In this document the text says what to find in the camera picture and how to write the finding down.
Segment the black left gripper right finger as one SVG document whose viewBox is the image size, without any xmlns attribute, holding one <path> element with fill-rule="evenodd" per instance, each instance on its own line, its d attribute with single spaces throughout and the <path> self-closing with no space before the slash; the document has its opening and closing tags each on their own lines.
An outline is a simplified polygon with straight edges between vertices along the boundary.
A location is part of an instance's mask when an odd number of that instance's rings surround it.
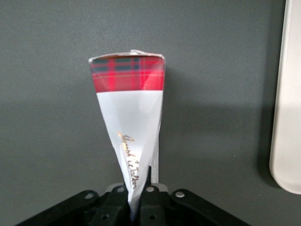
<svg viewBox="0 0 301 226">
<path fill-rule="evenodd" d="M 247 226 L 248 224 L 187 189 L 169 194 L 151 184 L 151 167 L 140 198 L 141 226 Z"/>
</svg>

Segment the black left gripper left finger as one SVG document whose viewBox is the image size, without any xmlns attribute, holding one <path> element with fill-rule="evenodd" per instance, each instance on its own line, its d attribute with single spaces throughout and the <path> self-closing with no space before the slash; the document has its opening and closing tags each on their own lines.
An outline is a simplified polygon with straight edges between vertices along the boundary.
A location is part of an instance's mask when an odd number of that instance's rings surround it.
<svg viewBox="0 0 301 226">
<path fill-rule="evenodd" d="M 19 223 L 19 226 L 117 226 L 129 222 L 127 189 L 111 186 L 100 196 L 82 191 Z"/>
</svg>

